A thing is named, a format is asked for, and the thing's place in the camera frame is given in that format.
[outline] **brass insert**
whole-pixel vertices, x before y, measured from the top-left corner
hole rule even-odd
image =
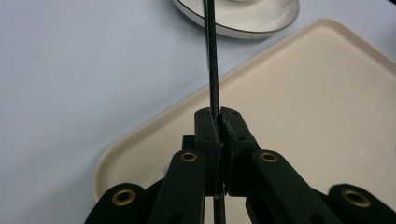
[[[343,189],[341,191],[341,194],[347,202],[352,203],[353,205],[356,205],[358,207],[369,207],[371,205],[370,200],[366,196],[360,194],[353,189]]]
[[[128,203],[131,203],[135,197],[136,194],[133,190],[122,189],[113,195],[113,197],[111,198],[111,202],[113,202],[116,206],[124,206]]]
[[[192,153],[192,152],[185,152],[183,154],[181,154],[180,158],[183,161],[196,161],[198,159],[197,154]]]
[[[263,152],[263,153],[260,155],[260,158],[261,158],[263,161],[268,161],[268,162],[277,161],[277,157],[276,157],[274,154],[271,154],[271,153],[269,153],[269,152]]]

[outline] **screw hole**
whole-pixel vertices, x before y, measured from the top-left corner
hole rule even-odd
[[[197,154],[192,153],[192,152],[185,152],[183,154],[181,154],[180,158],[183,161],[196,161],[198,159]]]
[[[111,202],[113,202],[113,204],[116,206],[124,206],[124,205],[131,203],[135,197],[136,197],[136,194],[134,193],[133,190],[122,189],[122,190],[117,191],[113,195],[113,197],[111,198]]]
[[[314,224],[325,224],[326,222],[324,221],[323,217],[320,215],[311,215],[309,217],[309,221]]]
[[[262,158],[263,161],[268,161],[268,162],[277,161],[277,157],[271,153],[268,153],[268,152],[263,152],[260,155],[260,158]]]
[[[166,220],[168,221],[169,224],[177,224],[181,222],[181,214],[179,213],[171,213],[168,215]]]
[[[366,196],[353,189],[343,189],[341,194],[347,202],[358,207],[369,207],[371,205],[370,200]]]

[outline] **cream plastic tray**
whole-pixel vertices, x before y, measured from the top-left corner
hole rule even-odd
[[[94,177],[95,200],[164,176],[208,89],[111,146]],[[220,81],[220,104],[239,111],[261,148],[281,153],[308,184],[360,186],[396,210],[396,63],[343,25],[316,21]],[[205,223],[213,223],[206,199]],[[243,199],[227,198],[228,223],[248,223]]]

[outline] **black mechanism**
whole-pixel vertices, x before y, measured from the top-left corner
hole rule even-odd
[[[240,113],[219,108],[214,0],[204,0],[210,108],[194,114],[164,179],[148,189],[120,184],[90,212],[87,224],[204,223],[205,196],[215,224],[226,223],[224,194],[245,197],[255,224],[396,224],[396,214],[364,189],[343,184],[329,195],[311,189],[279,153],[262,150]]]

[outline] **white table surface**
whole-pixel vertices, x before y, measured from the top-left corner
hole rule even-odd
[[[219,73],[319,18],[396,61],[391,2],[300,5],[267,40],[219,36]],[[0,1],[0,223],[83,223],[104,150],[207,83],[204,29],[171,0]]]

